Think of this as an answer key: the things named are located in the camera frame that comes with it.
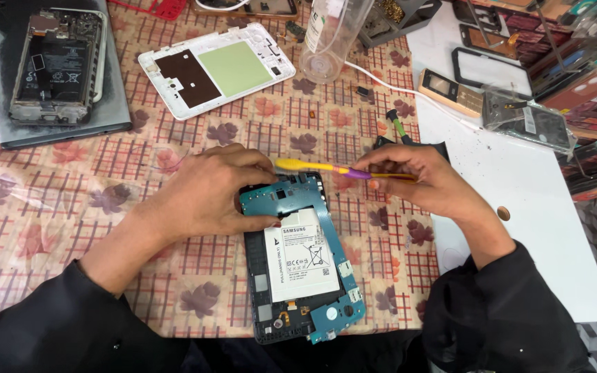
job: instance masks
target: white table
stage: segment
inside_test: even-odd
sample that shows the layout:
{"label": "white table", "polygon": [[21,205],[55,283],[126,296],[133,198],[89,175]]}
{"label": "white table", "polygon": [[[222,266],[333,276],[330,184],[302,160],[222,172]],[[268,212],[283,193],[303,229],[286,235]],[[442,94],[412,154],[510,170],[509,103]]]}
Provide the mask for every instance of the white table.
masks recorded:
{"label": "white table", "polygon": [[[452,4],[444,2],[428,26],[407,35],[414,87],[424,68],[454,80],[451,52],[462,47],[459,24]],[[597,264],[554,153],[526,141],[473,131],[422,97],[417,98],[417,113],[421,142],[446,141],[452,166],[493,208],[510,211],[506,229],[527,247],[575,322],[597,321]],[[443,271],[462,263],[469,249],[452,220],[434,215],[433,219]]]}

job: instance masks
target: round sticker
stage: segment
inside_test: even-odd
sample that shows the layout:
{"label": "round sticker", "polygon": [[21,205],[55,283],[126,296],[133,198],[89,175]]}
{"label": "round sticker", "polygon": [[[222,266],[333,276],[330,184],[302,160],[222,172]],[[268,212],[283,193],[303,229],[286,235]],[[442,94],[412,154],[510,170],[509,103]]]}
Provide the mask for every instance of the round sticker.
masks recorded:
{"label": "round sticker", "polygon": [[331,307],[328,310],[326,310],[326,317],[329,320],[335,320],[336,317],[338,317],[338,310],[336,310],[335,307]]}

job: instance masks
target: barcode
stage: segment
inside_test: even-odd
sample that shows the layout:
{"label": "barcode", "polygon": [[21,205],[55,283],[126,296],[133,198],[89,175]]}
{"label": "barcode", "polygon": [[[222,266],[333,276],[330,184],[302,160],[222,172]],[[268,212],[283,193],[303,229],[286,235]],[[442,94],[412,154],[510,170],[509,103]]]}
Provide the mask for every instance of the barcode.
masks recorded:
{"label": "barcode", "polygon": [[524,111],[524,130],[536,134],[536,123],[533,120],[533,114],[531,114],[531,107],[526,106],[522,108]]}
{"label": "barcode", "polygon": [[316,245],[323,245],[324,244],[324,233],[322,232],[322,226],[317,225],[317,235],[314,237],[314,242]]}

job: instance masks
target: display screen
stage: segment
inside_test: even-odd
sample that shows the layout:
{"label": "display screen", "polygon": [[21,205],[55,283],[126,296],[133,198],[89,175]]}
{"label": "display screen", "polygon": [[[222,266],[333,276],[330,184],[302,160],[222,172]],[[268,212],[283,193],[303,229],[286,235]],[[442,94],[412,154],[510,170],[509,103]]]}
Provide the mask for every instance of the display screen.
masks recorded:
{"label": "display screen", "polygon": [[451,87],[451,83],[447,80],[432,75],[430,78],[430,88],[441,92],[443,95],[448,95],[448,89]]}

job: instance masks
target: tablecloth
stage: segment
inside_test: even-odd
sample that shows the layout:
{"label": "tablecloth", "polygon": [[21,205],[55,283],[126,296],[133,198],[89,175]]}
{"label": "tablecloth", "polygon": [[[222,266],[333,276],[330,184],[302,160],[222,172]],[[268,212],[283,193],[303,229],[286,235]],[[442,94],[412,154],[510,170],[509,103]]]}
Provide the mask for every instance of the tablecloth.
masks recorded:
{"label": "tablecloth", "polygon": [[[303,27],[309,16],[305,5],[296,21]],[[176,120],[137,63],[140,53],[249,22],[261,22],[296,66],[303,47],[277,37],[284,21],[197,17],[189,8],[176,21],[165,21],[110,4],[131,131],[20,151],[0,148],[0,310],[84,255],[133,205],[158,191],[186,154],[239,142],[272,159],[348,165],[378,135],[398,140],[385,119],[393,108],[405,131],[420,139],[414,98],[347,66],[332,84],[315,84],[299,71],[207,114]],[[390,84],[412,87],[404,37],[369,50],[356,41],[348,59]],[[356,94],[351,89],[356,86],[370,89],[368,97]],[[360,181],[330,173],[324,180],[367,308],[347,332],[420,328],[438,276],[430,216]],[[195,237],[166,247],[125,295],[132,311],[163,336],[253,335],[242,235]]]}

